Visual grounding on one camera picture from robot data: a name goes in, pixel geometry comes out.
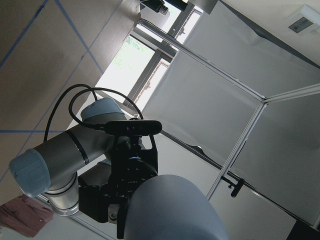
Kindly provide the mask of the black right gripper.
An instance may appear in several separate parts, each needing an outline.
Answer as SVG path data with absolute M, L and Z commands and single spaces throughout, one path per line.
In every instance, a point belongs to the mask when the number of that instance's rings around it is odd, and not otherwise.
M 78 208 L 98 223 L 115 224 L 116 237 L 123 239 L 133 193 L 157 175 L 156 167 L 140 159 L 119 166 L 98 162 L 78 177 Z

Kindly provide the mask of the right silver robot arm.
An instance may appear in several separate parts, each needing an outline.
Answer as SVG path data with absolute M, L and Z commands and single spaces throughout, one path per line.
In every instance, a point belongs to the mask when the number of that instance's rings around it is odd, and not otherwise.
M 141 138 L 153 138 L 162 124 L 126 119 L 110 97 L 87 106 L 81 118 L 82 124 L 13 159 L 9 170 L 25 195 L 44 194 L 58 215 L 82 212 L 113 223 L 123 239 L 133 193 L 158 174 L 157 148 L 144 149 Z

